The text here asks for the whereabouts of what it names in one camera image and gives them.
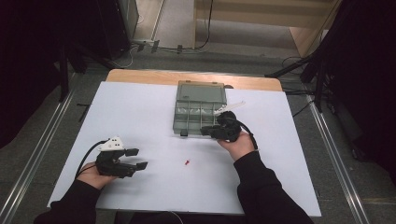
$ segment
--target black sleeve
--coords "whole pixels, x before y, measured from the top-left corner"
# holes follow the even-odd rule
[[[274,171],[265,167],[257,151],[237,160],[234,167],[241,181],[237,192],[247,223],[313,223],[282,189]]]
[[[92,223],[96,221],[96,202],[100,190],[75,180],[59,202],[50,204],[51,209],[35,218],[42,223]]]

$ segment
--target white table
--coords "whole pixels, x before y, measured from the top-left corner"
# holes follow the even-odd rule
[[[208,137],[173,134],[176,94],[173,85],[103,82],[49,202],[64,196],[93,144],[117,135],[125,147],[140,149],[137,156],[121,161],[148,161],[148,167],[106,186],[97,208],[243,214],[236,195],[239,178],[228,152]],[[309,216],[319,217],[285,93],[226,90],[226,94],[228,104],[246,102],[234,113],[255,134],[265,165]],[[95,161],[98,153],[94,150],[86,161]]]

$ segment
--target hand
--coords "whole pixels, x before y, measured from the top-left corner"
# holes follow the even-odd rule
[[[254,151],[253,143],[251,142],[250,135],[245,132],[239,134],[235,142],[227,142],[225,140],[218,140],[218,143],[230,152],[234,161],[245,156],[249,152]]]
[[[99,172],[95,166],[95,162],[90,162],[90,163],[85,164],[81,170],[84,170],[84,171],[77,177],[77,180],[85,182],[97,189],[101,189],[106,184],[117,179],[116,176],[99,175]]]

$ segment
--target gray plastic organizer box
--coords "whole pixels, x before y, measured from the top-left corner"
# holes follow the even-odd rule
[[[179,81],[174,116],[174,133],[201,135],[201,128],[217,124],[213,113],[227,105],[224,84]]]

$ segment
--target person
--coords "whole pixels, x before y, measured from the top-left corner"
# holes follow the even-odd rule
[[[167,223],[313,223],[306,212],[282,189],[276,174],[263,164],[254,149],[248,133],[241,132],[235,142],[218,140],[230,153],[240,184],[237,187],[244,216],[196,215],[163,213],[135,213],[131,224]],[[92,166],[88,163],[83,169]],[[35,224],[42,223],[95,223],[95,205],[101,188],[115,176],[99,175],[95,166],[83,171],[59,202],[39,215]]]

